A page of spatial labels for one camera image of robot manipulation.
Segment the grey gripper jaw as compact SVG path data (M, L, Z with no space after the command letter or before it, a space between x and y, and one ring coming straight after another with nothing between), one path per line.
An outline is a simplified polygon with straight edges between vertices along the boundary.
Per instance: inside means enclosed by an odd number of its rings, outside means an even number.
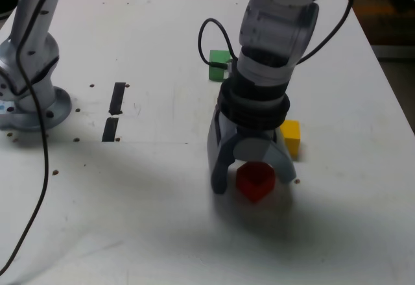
M270 165L279 181L288 184L297 179L296 170L282 133L276 132L276 142L262 138L245 138L234 148L233 155L245 162L264 162Z

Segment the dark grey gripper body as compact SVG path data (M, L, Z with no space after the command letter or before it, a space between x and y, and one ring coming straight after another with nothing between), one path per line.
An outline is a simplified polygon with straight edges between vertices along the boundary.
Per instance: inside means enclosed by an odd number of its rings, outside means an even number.
M272 142L278 140L276 130L247 129L230 121L222 112L216 113L216 137L217 141L227 140L228 136L241 134L243 137L264 138Z

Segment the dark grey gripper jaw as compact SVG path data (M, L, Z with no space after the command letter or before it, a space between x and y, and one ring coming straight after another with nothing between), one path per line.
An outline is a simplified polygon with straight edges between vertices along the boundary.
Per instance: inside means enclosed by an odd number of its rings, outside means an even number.
M215 109L207 137L207 158L213 193L224 194L228 186L228 168L235 162L233 150L239 141L237 126Z

